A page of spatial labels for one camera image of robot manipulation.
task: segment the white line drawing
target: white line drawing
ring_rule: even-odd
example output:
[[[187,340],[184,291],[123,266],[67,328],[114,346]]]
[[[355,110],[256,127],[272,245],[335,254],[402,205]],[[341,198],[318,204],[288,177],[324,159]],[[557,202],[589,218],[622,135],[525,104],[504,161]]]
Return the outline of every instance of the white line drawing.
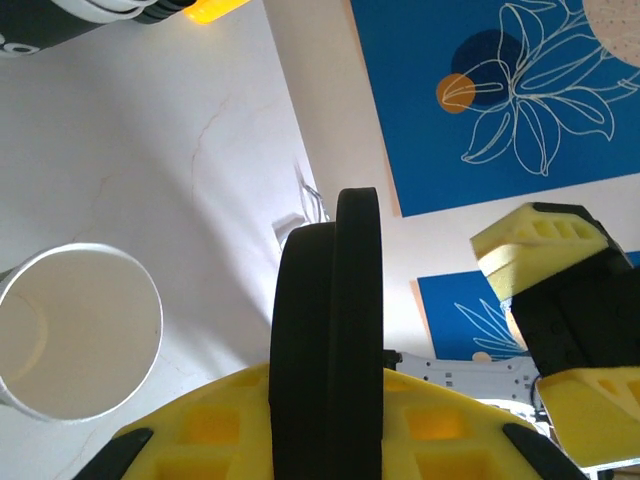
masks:
[[[444,105],[480,114],[462,161],[484,164],[512,150],[524,170],[547,177],[563,135],[600,134],[608,141],[613,139],[615,118],[609,105],[640,89],[640,70],[632,67],[627,77],[609,86],[588,86],[586,80],[601,65],[620,60],[592,34],[584,9],[572,0],[518,1],[500,8],[501,38],[496,58],[479,63],[451,82],[441,101]],[[554,31],[546,32],[538,14],[556,8],[564,10],[564,21]],[[520,29],[521,49],[513,71],[504,60],[507,24],[518,25]],[[568,49],[587,53],[550,70],[537,71],[544,68],[541,67],[543,61]],[[503,82],[482,83],[475,88],[463,83],[465,77],[471,78],[475,70],[491,63],[499,66],[504,74]],[[507,89],[507,99],[484,108],[460,103],[460,96],[468,98],[470,89],[476,95]]]
[[[482,298],[478,301],[484,310],[484,316],[460,303],[453,304],[473,326],[484,334],[483,337],[473,337],[473,342],[487,352],[493,360],[504,360],[524,353],[507,329],[502,311],[496,310]]]

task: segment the black and white object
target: black and white object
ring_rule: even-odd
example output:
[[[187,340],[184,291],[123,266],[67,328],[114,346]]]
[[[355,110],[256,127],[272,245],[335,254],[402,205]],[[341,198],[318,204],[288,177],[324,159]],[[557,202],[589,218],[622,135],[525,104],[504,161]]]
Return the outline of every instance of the black and white object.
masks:
[[[139,15],[156,0],[0,0],[0,58],[32,55]]]

